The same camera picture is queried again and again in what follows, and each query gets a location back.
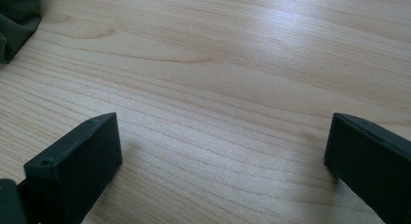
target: wood grain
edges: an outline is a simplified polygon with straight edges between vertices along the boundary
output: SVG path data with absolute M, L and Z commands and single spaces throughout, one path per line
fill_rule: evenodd
M 0 177 L 117 112 L 84 223 L 383 223 L 323 165 L 334 112 L 411 136 L 411 0 L 42 0 L 0 66 Z

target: wooden table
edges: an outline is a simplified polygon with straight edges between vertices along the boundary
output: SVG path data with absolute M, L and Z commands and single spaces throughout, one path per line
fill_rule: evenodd
M 323 165 L 334 112 L 411 137 L 411 0 L 42 0 L 0 66 L 0 177 L 117 112 L 84 223 L 382 223 Z

